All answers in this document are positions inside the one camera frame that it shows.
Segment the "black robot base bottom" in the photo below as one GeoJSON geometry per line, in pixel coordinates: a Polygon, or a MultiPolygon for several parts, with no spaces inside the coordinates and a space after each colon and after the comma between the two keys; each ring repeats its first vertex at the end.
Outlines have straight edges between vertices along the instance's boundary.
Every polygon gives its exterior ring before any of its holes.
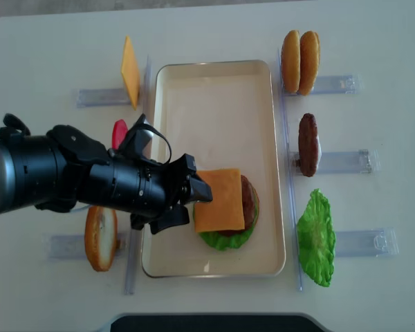
{"type": "Polygon", "coordinates": [[[327,331],[302,315],[257,313],[186,313],[122,315],[100,331],[327,331]]]}

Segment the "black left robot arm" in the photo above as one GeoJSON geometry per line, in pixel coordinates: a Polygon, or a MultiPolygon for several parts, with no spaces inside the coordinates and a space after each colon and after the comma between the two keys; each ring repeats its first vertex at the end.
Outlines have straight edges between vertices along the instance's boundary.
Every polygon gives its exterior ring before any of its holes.
{"type": "Polygon", "coordinates": [[[0,128],[0,214],[33,206],[70,212],[77,203],[128,212],[131,227],[153,233],[190,221],[188,203],[209,203],[210,186],[193,156],[159,163],[144,148],[158,132],[140,116],[117,149],[75,127],[57,125],[34,136],[16,116],[0,128]]]}

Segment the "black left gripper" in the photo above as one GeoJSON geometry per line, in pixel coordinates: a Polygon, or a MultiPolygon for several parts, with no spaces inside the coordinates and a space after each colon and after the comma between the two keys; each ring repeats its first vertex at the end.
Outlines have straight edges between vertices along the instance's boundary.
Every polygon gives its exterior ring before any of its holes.
{"type": "Polygon", "coordinates": [[[164,168],[114,159],[93,165],[77,189],[80,203],[131,214],[131,227],[152,234],[190,222],[184,203],[210,203],[211,187],[196,174],[194,157],[183,154],[164,168]]]}

